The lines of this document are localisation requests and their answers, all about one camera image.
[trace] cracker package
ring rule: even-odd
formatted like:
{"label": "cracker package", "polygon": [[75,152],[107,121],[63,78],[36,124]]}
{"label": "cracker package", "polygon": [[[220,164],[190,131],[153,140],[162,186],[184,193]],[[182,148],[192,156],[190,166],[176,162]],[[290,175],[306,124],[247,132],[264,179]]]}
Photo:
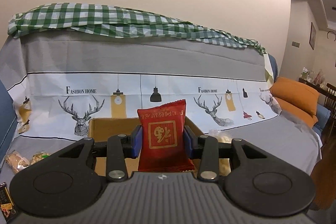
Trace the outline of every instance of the cracker package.
{"label": "cracker package", "polygon": [[0,209],[7,223],[11,222],[18,215],[5,182],[0,184]]}
{"label": "cracker package", "polygon": [[194,170],[184,151],[185,100],[149,109],[138,109],[142,124],[142,149],[138,170],[180,172]]}

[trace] snack package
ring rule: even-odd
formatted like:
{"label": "snack package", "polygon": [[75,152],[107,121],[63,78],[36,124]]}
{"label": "snack package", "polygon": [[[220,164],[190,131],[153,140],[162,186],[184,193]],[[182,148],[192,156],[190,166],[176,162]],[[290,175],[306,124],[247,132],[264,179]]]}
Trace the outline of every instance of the snack package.
{"label": "snack package", "polygon": [[38,161],[40,160],[43,160],[44,158],[50,156],[49,153],[47,152],[37,152],[32,158],[31,158],[31,161],[30,161],[30,165],[33,165],[35,163],[37,163]]}
{"label": "snack package", "polygon": [[0,184],[0,209],[6,222],[10,222],[18,215],[5,182]]}
{"label": "snack package", "polygon": [[184,151],[185,100],[149,109],[138,109],[142,124],[139,171],[180,172],[194,170]]}
{"label": "snack package", "polygon": [[307,76],[308,76],[308,70],[306,68],[303,68],[303,70],[302,70],[302,78],[306,79]]}
{"label": "snack package", "polygon": [[29,160],[22,157],[18,152],[15,150],[10,154],[6,155],[5,161],[7,164],[12,167],[13,172],[16,174],[19,171],[25,169],[30,165]]}

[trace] wall switch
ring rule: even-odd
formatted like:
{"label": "wall switch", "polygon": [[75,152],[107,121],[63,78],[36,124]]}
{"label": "wall switch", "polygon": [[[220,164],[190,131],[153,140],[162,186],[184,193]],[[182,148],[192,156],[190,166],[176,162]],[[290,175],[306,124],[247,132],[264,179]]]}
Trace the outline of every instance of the wall switch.
{"label": "wall switch", "polygon": [[293,41],[292,42],[292,46],[299,48],[300,47],[300,43]]}

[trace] green checkered cloth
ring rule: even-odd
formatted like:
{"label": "green checkered cloth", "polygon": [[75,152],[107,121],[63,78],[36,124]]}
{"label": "green checkered cloth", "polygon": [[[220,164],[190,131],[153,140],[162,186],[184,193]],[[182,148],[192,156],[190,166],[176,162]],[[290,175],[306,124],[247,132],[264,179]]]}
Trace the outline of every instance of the green checkered cloth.
{"label": "green checkered cloth", "polygon": [[8,25],[8,34],[21,37],[48,29],[76,30],[115,38],[176,37],[234,48],[252,46],[260,54],[266,53],[256,40],[150,12],[95,4],[56,3],[39,6],[14,15]]}

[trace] blue gripper pad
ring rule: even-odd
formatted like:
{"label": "blue gripper pad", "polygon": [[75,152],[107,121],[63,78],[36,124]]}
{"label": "blue gripper pad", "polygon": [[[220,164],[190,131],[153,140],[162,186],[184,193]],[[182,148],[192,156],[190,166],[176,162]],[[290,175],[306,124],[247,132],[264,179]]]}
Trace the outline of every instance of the blue gripper pad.
{"label": "blue gripper pad", "polygon": [[194,152],[198,148],[198,141],[196,135],[189,126],[184,126],[183,130],[184,150],[188,158],[194,159]]}
{"label": "blue gripper pad", "polygon": [[142,147],[142,126],[137,126],[131,133],[132,156],[137,158]]}

